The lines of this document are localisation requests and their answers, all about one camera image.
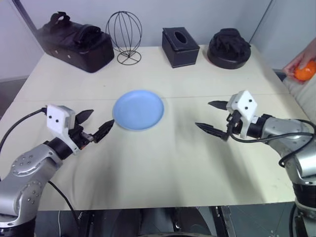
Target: table surface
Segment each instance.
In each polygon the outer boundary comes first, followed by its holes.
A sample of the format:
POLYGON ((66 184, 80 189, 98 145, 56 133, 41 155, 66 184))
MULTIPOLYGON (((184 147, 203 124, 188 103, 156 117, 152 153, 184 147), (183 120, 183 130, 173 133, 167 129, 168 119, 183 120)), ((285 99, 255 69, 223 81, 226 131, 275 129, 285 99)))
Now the table surface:
MULTIPOLYGON (((53 177, 75 209, 210 206, 293 201, 292 185, 264 144, 223 142, 195 122, 225 129, 228 112, 207 103, 229 100, 248 89, 257 114, 306 119, 287 89, 252 47, 252 56, 237 70, 215 67, 202 48, 197 64, 172 69, 160 47, 141 47, 142 61, 123 66, 113 60, 95 74, 44 55, 0 121, 0 136, 25 114, 48 103, 77 113, 94 109, 83 126, 93 133, 112 119, 117 98, 133 89, 162 97, 165 114, 153 128, 128 131, 114 125, 99 143, 71 156, 53 177)), ((21 153, 52 138, 45 117, 36 115, 13 130, 1 152, 4 177, 21 153)), ((46 186, 40 210, 68 209, 46 186)))

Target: black tissue box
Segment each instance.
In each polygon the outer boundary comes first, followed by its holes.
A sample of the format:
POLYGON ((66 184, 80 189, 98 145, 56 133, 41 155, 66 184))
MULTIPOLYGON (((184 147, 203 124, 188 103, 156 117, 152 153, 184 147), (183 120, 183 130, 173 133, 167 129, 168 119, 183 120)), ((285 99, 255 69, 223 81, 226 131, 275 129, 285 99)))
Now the black tissue box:
POLYGON ((196 63, 199 46, 184 27, 163 28, 162 48, 173 68, 196 63))

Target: white wall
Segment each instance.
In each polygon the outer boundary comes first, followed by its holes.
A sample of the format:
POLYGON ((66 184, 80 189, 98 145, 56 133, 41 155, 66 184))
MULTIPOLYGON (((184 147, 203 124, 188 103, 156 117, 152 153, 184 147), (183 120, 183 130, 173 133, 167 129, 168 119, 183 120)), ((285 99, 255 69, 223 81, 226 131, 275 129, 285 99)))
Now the white wall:
MULTIPOLYGON (((127 10, 135 13, 143 26, 142 46, 161 45, 163 27, 186 27, 199 44, 209 43, 221 28, 234 27, 249 40, 254 33, 270 0, 21 0, 36 27, 47 23, 52 13, 67 12, 71 20, 81 24, 93 24, 104 30, 112 13, 127 10)), ((6 22, 14 11, 0 12, 0 22, 7 33, 0 50, 10 54, 12 60, 0 66, 1 78, 29 74, 39 60, 34 42, 21 30, 16 18, 6 22), (18 25, 18 30, 11 30, 18 25)))
POLYGON ((315 0, 274 0, 252 43, 282 69, 316 37, 315 0))

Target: black bag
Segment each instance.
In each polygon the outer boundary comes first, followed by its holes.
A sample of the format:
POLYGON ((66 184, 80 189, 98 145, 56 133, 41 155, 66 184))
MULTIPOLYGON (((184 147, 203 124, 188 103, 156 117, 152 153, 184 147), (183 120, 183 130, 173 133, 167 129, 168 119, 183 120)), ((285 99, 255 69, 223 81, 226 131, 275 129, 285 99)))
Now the black bag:
POLYGON ((21 2, 13 0, 13 3, 47 54, 89 73, 114 58, 111 37, 99 27, 72 22, 65 12, 58 12, 37 30, 21 2))

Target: human hand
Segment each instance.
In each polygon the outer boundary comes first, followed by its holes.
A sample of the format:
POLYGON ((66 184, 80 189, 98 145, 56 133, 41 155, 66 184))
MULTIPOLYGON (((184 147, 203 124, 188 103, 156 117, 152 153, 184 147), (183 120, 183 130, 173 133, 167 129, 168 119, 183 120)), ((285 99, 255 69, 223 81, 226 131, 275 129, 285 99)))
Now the human hand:
POLYGON ((296 67, 300 69, 306 67, 308 62, 316 59, 316 38, 307 47, 299 53, 290 63, 284 68, 283 72, 291 79, 296 80, 294 70, 296 67))

